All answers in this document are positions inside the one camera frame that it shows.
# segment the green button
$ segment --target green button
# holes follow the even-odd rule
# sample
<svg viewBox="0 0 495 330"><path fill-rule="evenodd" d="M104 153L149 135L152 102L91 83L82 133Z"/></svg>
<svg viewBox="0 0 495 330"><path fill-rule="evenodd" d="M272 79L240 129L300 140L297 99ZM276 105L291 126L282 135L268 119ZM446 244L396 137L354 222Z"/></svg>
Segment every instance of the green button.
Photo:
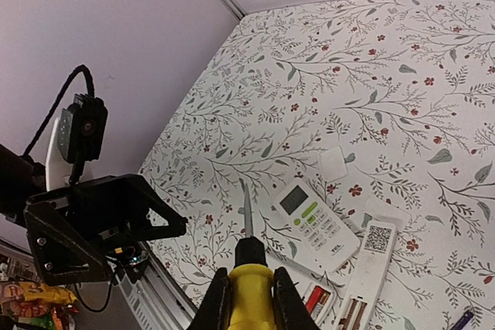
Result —
<svg viewBox="0 0 495 330"><path fill-rule="evenodd" d="M306 209L304 212L302 212L302 218L306 218L316 207L318 206L318 203L315 201L313 204L309 206L308 209Z"/></svg>

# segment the white sticky note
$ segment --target white sticky note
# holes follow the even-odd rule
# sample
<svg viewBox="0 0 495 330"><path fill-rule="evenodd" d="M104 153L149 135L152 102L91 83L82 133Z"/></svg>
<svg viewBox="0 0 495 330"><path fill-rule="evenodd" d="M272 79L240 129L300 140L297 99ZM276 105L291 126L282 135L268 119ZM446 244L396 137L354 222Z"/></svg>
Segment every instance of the white sticky note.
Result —
<svg viewBox="0 0 495 330"><path fill-rule="evenodd" d="M335 181L347 175L347 166L340 146L320 152L318 163L322 177L327 182Z"/></svg>

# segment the yellow package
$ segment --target yellow package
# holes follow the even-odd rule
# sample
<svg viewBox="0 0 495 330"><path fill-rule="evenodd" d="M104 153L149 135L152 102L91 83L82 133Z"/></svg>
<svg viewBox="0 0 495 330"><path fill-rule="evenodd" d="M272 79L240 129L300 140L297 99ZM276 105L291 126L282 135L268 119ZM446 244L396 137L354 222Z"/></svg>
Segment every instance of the yellow package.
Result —
<svg viewBox="0 0 495 330"><path fill-rule="evenodd" d="M0 283L0 303L7 301L37 301L42 300L54 304L73 304L76 295L63 287L50 287L31 281L7 281Z"/></svg>

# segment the qr code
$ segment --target qr code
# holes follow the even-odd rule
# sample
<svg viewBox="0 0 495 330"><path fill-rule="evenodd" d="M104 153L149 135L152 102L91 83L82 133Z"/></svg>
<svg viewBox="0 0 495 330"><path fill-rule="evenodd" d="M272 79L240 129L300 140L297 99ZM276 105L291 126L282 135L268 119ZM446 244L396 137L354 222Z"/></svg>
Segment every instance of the qr code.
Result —
<svg viewBox="0 0 495 330"><path fill-rule="evenodd" d="M392 230L390 228L370 226L364 249L385 253L391 234Z"/></svg>

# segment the black cable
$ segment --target black cable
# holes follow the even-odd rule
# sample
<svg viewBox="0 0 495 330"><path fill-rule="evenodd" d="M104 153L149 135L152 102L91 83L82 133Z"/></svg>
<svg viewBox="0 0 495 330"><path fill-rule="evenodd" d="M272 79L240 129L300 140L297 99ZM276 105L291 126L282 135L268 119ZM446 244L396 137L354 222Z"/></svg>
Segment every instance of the black cable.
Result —
<svg viewBox="0 0 495 330"><path fill-rule="evenodd" d="M62 100L63 96L65 95L65 92L69 88L69 85L72 83L74 78L79 74L83 73L84 79L86 80L86 88L87 88L87 93L94 97L94 84L93 84L93 77L91 76L91 72L85 65L80 65L74 69L72 73L67 77L66 82L63 84L62 89L60 89L60 92L57 94L55 102L53 102L52 107L49 109L48 114L45 117L45 120L43 120L43 123L39 126L38 131L34 135L34 138L32 139L31 143L29 143L28 147L24 151L23 156L29 155L31 152L32 148L35 146L36 142L39 140L39 137L41 137L41 134L45 131L46 126L50 122L50 119L52 118L53 114L55 114L55 110L60 104L60 101Z"/></svg>
<svg viewBox="0 0 495 330"><path fill-rule="evenodd" d="M107 292L107 298L105 299L105 303L103 304L103 307L99 308L99 309L94 309L94 308L91 308L89 305L87 305L84 301L83 301L83 297L80 295L80 292L79 292L79 289L77 288L77 284L74 285L74 290L76 291L76 296L77 296L77 299L79 300L79 302L82 304L83 307L85 307L89 312L93 312L93 313L101 313L103 312L105 309L107 309L108 305L110 304L110 298L111 298L111 288L112 288L112 282L113 280L115 279L115 276L117 276L117 268L115 269L115 272L114 274L112 275L111 279L110 279L110 282L108 283L108 292Z"/></svg>

